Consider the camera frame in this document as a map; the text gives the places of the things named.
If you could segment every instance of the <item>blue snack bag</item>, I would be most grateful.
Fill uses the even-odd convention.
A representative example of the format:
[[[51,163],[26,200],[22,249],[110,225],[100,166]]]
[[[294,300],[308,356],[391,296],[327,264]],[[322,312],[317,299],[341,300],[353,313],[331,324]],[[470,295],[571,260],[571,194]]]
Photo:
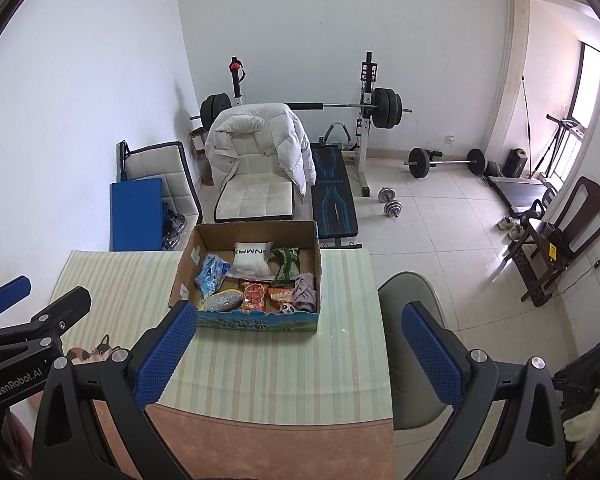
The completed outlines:
[[[224,275],[231,265],[224,261],[217,254],[208,253],[202,262],[202,270],[196,276],[195,282],[202,291],[202,298],[206,300],[209,296],[216,293],[216,290],[222,285]]]

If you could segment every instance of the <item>black weight bench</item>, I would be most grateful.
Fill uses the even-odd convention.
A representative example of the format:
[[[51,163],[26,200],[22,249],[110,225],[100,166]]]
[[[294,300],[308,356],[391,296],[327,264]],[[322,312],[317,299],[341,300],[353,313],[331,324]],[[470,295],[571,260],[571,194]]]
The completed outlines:
[[[341,238],[353,238],[358,234],[358,219],[353,202],[349,175],[336,144],[311,144],[315,165],[315,186],[311,201],[314,220],[318,224],[318,238],[335,239],[336,248],[343,248]],[[361,248],[361,244],[345,246]]]

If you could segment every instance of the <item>striped tablecloth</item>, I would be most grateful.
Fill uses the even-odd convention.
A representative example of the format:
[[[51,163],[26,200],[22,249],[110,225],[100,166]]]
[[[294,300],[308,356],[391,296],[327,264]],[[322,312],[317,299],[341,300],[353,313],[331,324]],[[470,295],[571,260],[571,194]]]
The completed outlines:
[[[130,348],[168,311],[181,253],[72,252],[53,293],[76,285],[91,312],[62,337],[65,351],[105,334]],[[378,294],[367,250],[323,250],[317,333],[200,328],[160,404],[240,422],[314,426],[392,417]]]

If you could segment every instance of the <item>pink cloth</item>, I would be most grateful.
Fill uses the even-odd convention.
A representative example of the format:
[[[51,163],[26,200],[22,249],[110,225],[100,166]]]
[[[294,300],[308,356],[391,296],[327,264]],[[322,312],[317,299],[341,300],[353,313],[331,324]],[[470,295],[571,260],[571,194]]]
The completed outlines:
[[[294,307],[307,312],[315,312],[316,293],[314,276],[310,272],[303,272],[296,276],[296,286],[292,296]]]

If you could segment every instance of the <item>white cushioned chair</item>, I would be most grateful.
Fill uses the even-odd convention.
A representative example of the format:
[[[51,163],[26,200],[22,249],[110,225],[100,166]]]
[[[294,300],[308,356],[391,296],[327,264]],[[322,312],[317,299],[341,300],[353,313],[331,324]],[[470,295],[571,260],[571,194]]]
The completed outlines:
[[[118,150],[120,160],[124,161],[120,168],[121,171],[126,171],[128,180],[162,179],[162,201],[187,220],[187,225],[180,233],[180,240],[174,247],[175,251],[184,250],[193,228],[202,222],[202,207],[193,186],[182,143],[163,142],[129,151],[123,140],[118,145]]]
[[[253,134],[233,134],[238,168],[224,185],[214,210],[216,222],[292,220],[293,183],[278,155],[262,155]]]

